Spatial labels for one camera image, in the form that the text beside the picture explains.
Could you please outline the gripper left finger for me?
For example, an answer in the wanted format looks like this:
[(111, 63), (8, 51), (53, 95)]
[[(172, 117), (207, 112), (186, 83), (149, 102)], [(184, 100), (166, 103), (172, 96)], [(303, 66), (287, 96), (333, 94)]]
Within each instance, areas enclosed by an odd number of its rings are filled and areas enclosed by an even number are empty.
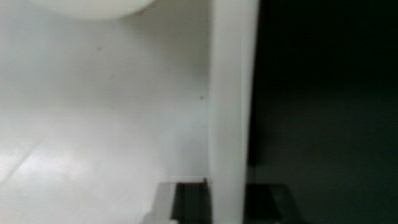
[(170, 220), (177, 224), (213, 224), (207, 180), (175, 184)]

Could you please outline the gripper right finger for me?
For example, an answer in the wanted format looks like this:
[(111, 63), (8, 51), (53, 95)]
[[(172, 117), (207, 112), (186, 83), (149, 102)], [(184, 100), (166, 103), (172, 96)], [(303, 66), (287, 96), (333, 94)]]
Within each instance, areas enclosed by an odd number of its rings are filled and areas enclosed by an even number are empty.
[(245, 186), (243, 224), (303, 224), (286, 185), (248, 184)]

